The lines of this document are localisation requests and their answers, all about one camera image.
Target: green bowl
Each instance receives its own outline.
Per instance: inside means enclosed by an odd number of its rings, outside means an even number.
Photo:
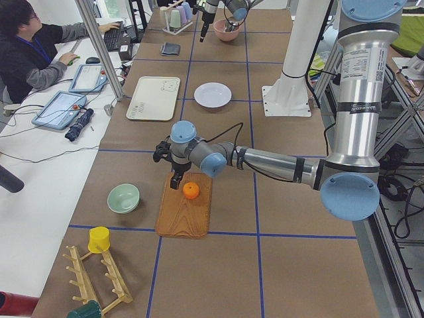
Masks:
[[[121,184],[107,196],[107,206],[116,213],[130,213],[138,205],[140,192],[135,185]]]

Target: person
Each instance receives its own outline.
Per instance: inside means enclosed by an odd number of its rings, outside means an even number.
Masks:
[[[103,33],[112,28],[119,25],[99,26]],[[0,76],[6,85],[6,91],[0,91],[3,101],[9,97],[8,102],[21,103],[33,88],[45,89],[56,83],[77,55],[67,52],[53,62],[58,53],[55,44],[85,36],[88,33],[83,23],[46,25],[27,0],[0,0]]]

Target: yellow cup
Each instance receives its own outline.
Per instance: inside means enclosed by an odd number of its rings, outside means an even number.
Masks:
[[[101,254],[111,246],[109,240],[109,229],[106,227],[95,227],[89,231],[88,250],[94,254]]]

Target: wooden cutting board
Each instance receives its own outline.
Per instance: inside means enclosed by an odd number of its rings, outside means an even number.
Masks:
[[[211,212],[212,179],[205,174],[186,172],[179,189],[170,187],[170,173],[164,184],[156,232],[163,237],[185,237],[200,239],[209,230]],[[195,182],[200,194],[195,199],[186,199],[182,188],[187,182]]]

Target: white table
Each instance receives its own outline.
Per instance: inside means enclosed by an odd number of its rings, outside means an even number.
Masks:
[[[57,57],[69,52],[74,44],[63,45]],[[97,55],[88,38],[83,39],[75,53],[81,58],[68,67],[64,80],[72,79],[86,58]],[[110,56],[118,68],[121,65],[118,53],[112,52]],[[70,81],[49,87],[31,95],[23,105],[45,105],[57,91],[67,91],[69,86]],[[87,100],[96,96],[89,94]],[[35,128],[8,136],[34,127],[31,124],[34,113],[16,115],[16,126],[7,126],[0,134],[0,151],[36,161],[69,150],[97,146],[109,123],[103,106],[114,98],[110,85],[106,85],[100,96],[88,105],[94,110],[94,116],[74,142],[64,138],[68,129]],[[40,107],[25,107],[17,113],[39,110]],[[0,290],[34,297],[41,295],[96,154],[96,148],[82,150],[38,164],[0,155],[0,164],[25,183],[18,193],[9,193],[0,187]]]

